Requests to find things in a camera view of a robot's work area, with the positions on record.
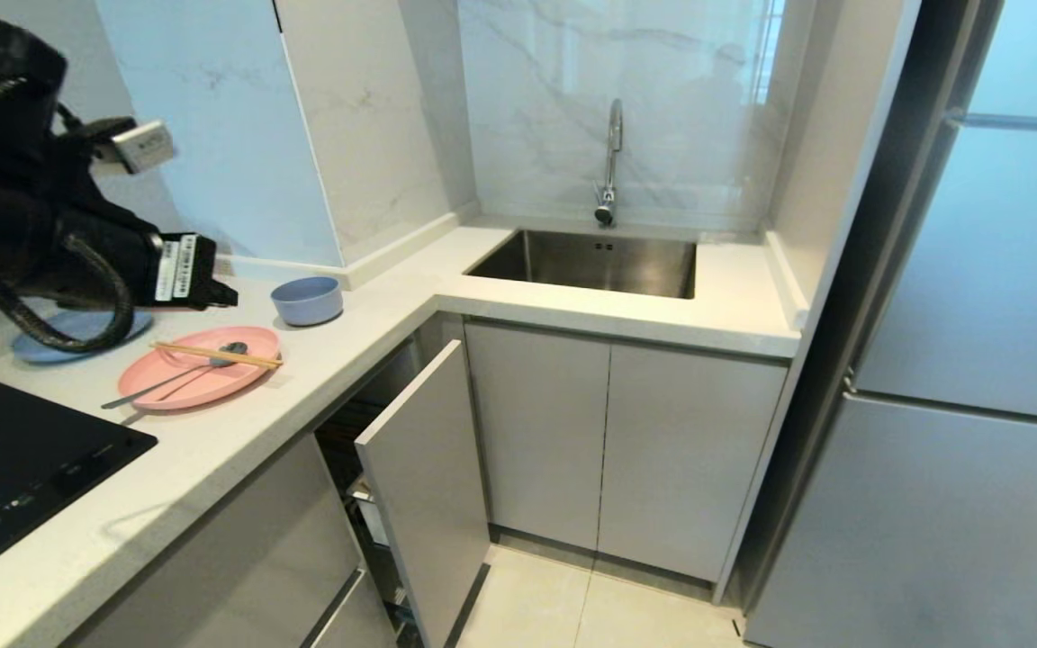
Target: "refrigerator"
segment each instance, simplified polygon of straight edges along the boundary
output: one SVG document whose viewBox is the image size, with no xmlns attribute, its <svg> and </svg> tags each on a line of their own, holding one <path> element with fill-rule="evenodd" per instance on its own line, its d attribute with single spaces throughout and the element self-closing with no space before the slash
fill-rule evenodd
<svg viewBox="0 0 1037 648">
<path fill-rule="evenodd" d="M 923 3 L 798 385 L 745 639 L 1037 645 L 1037 0 Z"/>
</svg>

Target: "blue plate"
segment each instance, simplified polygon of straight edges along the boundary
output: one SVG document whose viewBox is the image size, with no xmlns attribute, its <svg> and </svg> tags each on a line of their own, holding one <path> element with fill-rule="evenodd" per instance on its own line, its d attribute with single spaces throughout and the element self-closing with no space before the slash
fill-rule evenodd
<svg viewBox="0 0 1037 648">
<path fill-rule="evenodd" d="M 111 316 L 111 312 L 65 310 L 47 320 L 47 323 L 65 333 L 65 335 L 79 338 L 79 340 L 86 340 L 102 333 L 106 329 L 106 326 L 110 323 Z M 122 344 L 138 337 L 153 320 L 155 318 L 151 317 L 151 313 L 136 311 L 135 323 L 132 325 L 131 333 L 127 334 L 127 340 L 123 340 Z M 49 365 L 53 364 L 53 362 L 69 362 L 94 356 L 93 353 L 66 353 L 65 350 L 46 347 L 46 345 L 34 341 L 32 337 L 26 336 L 25 333 L 21 333 L 16 338 L 16 341 L 10 344 L 10 348 L 16 353 L 18 360 L 30 362 L 32 365 Z"/>
</svg>

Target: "faucet spout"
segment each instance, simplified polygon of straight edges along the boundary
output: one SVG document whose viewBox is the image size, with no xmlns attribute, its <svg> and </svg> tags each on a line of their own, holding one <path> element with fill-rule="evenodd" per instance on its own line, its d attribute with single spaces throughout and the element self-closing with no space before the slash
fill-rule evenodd
<svg viewBox="0 0 1037 648">
<path fill-rule="evenodd" d="M 611 119 L 606 131 L 606 185 L 596 192 L 597 208 L 594 218 L 601 227 L 614 227 L 614 167 L 618 151 L 622 150 L 622 100 L 611 102 Z"/>
</svg>

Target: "barcode sticker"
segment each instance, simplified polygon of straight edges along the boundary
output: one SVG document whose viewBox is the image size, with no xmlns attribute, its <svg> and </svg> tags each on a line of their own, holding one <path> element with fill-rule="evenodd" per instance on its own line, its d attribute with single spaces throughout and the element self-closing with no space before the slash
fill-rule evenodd
<svg viewBox="0 0 1037 648">
<path fill-rule="evenodd" d="M 186 298 L 190 294 L 190 276 L 195 270 L 195 248 L 198 247 L 198 234 L 185 234 L 180 243 L 178 270 L 174 275 L 175 298 Z"/>
<path fill-rule="evenodd" d="M 160 275 L 155 283 L 155 301 L 170 301 L 170 288 L 174 286 L 174 275 L 178 266 L 178 243 L 162 242 Z"/>
</svg>

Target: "open cabinet door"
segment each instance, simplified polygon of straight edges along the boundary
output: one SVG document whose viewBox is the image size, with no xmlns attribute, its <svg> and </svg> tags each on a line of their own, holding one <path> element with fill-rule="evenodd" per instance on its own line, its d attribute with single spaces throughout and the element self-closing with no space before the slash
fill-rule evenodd
<svg viewBox="0 0 1037 648">
<path fill-rule="evenodd" d="M 460 341 L 446 345 L 355 446 L 423 643 L 441 648 L 491 543 Z"/>
</svg>

